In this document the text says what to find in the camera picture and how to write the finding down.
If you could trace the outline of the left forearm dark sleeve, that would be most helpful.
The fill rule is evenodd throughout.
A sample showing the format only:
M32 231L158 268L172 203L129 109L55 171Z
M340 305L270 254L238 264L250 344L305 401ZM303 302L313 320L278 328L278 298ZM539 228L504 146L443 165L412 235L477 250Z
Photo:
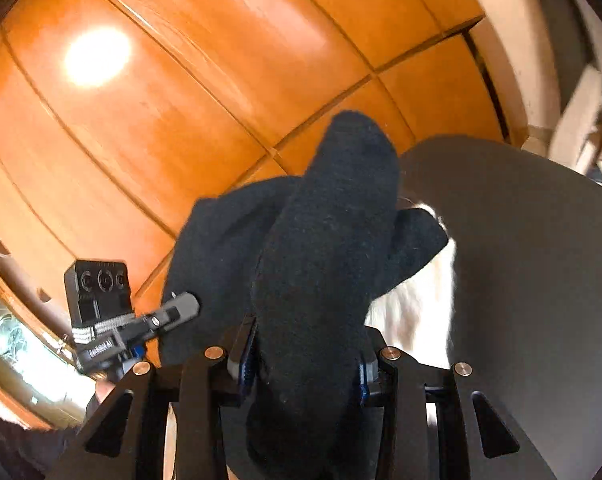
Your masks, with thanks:
M80 430L24 429L0 417L0 479L44 479Z

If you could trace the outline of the person's left hand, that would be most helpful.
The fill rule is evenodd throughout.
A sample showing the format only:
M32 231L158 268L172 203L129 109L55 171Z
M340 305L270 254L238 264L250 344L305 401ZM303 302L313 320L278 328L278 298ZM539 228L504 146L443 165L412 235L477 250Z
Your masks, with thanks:
M113 382L109 382L109 380L97 380L95 382L95 396L98 403L103 403L107 396L111 393L115 388L115 384Z

